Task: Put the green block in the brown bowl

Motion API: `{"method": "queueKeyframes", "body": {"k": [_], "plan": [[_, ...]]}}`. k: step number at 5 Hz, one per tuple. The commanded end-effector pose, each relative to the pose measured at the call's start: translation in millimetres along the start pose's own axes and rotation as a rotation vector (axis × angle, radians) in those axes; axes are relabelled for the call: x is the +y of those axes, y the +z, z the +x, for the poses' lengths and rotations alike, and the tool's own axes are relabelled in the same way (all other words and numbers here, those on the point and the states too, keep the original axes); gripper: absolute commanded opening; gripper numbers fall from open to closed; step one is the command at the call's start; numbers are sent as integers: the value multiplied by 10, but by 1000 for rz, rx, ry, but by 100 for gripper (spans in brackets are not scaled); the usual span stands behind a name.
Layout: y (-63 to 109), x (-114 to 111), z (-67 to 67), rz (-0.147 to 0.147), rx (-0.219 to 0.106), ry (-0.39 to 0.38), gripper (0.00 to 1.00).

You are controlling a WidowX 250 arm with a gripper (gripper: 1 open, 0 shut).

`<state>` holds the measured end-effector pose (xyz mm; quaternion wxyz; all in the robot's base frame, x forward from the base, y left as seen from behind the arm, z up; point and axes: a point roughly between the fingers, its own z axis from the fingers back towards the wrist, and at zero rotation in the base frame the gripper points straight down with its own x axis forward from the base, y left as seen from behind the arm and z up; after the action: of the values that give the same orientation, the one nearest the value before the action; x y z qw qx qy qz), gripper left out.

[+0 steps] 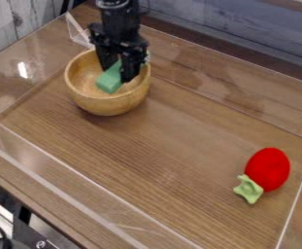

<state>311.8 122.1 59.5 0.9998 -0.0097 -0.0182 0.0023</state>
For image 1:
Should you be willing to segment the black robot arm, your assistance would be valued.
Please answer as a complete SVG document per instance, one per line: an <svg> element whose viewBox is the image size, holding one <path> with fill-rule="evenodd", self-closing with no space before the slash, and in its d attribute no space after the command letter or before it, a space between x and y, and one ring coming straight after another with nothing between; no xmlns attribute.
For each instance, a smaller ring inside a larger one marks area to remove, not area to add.
<svg viewBox="0 0 302 249"><path fill-rule="evenodd" d="M89 42L94 46L104 70L120 60L121 81L129 82L146 61L149 42L140 35L138 0L94 0L101 21L88 24Z"/></svg>

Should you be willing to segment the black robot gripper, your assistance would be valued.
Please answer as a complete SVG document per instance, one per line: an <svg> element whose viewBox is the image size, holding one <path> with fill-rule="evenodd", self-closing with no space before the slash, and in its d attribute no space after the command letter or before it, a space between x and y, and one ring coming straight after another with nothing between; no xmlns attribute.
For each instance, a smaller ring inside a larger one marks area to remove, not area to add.
<svg viewBox="0 0 302 249"><path fill-rule="evenodd" d="M149 46L138 33L144 13L138 4L97 4L96 7L101 21L88 24L89 42L104 71L117 62L121 54L121 80L128 83L140 73Z"/></svg>

